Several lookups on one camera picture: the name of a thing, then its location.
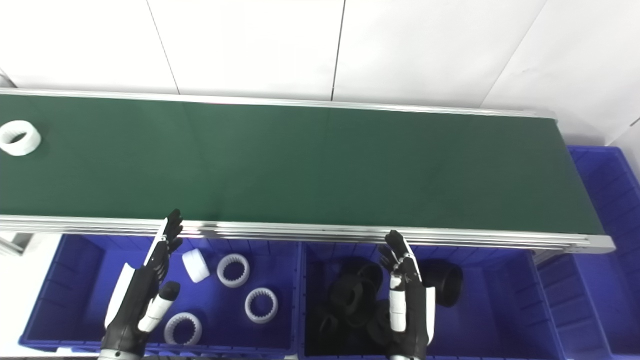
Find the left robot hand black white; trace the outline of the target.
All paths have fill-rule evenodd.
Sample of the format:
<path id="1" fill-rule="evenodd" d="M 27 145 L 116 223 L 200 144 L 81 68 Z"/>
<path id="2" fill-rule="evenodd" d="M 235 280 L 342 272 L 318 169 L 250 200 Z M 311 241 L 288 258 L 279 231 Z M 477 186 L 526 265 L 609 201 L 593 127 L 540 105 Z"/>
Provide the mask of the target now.
<path id="1" fill-rule="evenodd" d="M 100 360 L 139 360 L 146 353 L 150 333 L 178 298 L 181 286 L 165 281 L 170 256 L 183 243 L 179 209 L 170 212 L 158 228 L 144 264 L 132 272 L 126 292 L 102 338 Z"/>

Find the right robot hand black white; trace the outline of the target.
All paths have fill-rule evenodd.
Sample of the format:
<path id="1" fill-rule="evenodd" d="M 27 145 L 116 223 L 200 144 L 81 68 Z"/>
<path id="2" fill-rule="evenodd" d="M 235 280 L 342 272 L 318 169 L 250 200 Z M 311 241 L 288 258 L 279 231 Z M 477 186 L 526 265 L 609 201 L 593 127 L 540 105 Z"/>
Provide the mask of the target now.
<path id="1" fill-rule="evenodd" d="M 423 282 L 418 260 L 397 230 L 378 247 L 379 262 L 390 275 L 388 300 L 391 340 L 389 360 L 425 360 L 435 332 L 435 288 Z"/>

